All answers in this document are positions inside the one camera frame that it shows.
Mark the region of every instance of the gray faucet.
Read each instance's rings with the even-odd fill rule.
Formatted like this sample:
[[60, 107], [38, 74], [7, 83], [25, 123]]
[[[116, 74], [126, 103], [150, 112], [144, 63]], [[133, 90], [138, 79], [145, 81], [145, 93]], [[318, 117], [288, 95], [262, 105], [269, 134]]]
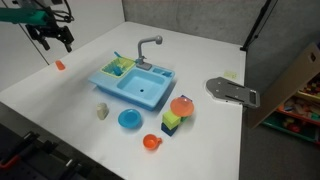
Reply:
[[141, 49], [142, 43], [152, 42], [152, 41], [155, 41], [156, 44], [160, 45], [160, 44], [162, 44], [162, 37], [161, 36], [156, 36], [156, 37], [142, 39], [142, 40], [139, 41], [139, 43], [138, 43], [139, 57], [137, 59], [137, 67], [138, 68], [141, 68], [141, 69], [144, 69], [144, 70], [149, 70], [152, 67], [151, 64], [146, 63], [146, 62], [143, 61], [145, 59], [145, 57], [142, 55], [142, 49]]

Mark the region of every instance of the blue toy plate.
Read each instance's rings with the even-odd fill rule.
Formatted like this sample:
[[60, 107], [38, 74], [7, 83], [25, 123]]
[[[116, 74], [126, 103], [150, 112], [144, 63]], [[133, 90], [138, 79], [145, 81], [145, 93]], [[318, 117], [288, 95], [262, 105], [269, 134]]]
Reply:
[[118, 121], [122, 127], [134, 129], [139, 126], [141, 122], [141, 115], [135, 109], [127, 109], [120, 113]]

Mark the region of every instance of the white table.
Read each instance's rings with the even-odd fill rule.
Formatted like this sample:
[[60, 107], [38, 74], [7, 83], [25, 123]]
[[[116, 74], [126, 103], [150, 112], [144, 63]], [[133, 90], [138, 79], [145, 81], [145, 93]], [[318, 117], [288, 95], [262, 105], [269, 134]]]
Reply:
[[[173, 88], [164, 106], [147, 111], [100, 92], [87, 78], [108, 61], [113, 51], [137, 58], [140, 39], [163, 36], [163, 44], [143, 45], [147, 62], [174, 70]], [[119, 176], [130, 180], [238, 179], [242, 106], [210, 97], [205, 82], [236, 74], [244, 83], [245, 52], [240, 46], [126, 22], [62, 59], [65, 71], [52, 64], [0, 93], [0, 101], [74, 146]], [[169, 137], [160, 129], [162, 114], [172, 99], [191, 98], [193, 116]], [[103, 121], [96, 105], [106, 102]], [[137, 109], [143, 117], [139, 130], [125, 130], [118, 115]], [[153, 133], [163, 143], [154, 152], [142, 145]]]

